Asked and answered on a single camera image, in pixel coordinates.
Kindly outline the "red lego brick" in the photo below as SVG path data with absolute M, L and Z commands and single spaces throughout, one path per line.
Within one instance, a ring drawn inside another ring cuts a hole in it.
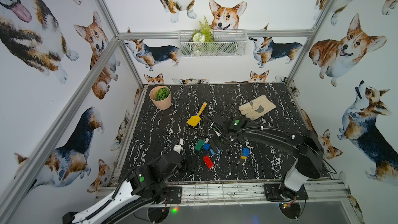
M 209 169 L 213 168 L 214 163 L 212 162 L 212 160 L 210 159 L 209 156 L 205 156 L 205 157 L 203 158 L 203 161 L 204 161 L 205 165 L 206 165 Z

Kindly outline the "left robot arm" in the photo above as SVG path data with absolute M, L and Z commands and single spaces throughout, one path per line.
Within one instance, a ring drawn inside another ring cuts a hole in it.
M 127 172 L 116 189 L 81 212 L 68 212 L 64 224 L 114 224 L 135 211 L 173 199 L 177 187 L 167 180 L 182 167 L 183 151 L 169 150 L 143 166 Z

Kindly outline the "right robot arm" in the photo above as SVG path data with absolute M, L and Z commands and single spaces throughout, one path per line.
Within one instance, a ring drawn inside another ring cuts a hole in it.
M 267 127 L 245 117 L 228 120 L 220 115 L 212 118 L 205 115 L 204 118 L 225 144 L 257 142 L 295 157 L 295 162 L 281 183 L 281 190 L 298 192 L 309 179 L 319 179 L 322 175 L 323 148 L 311 131 L 284 131 Z

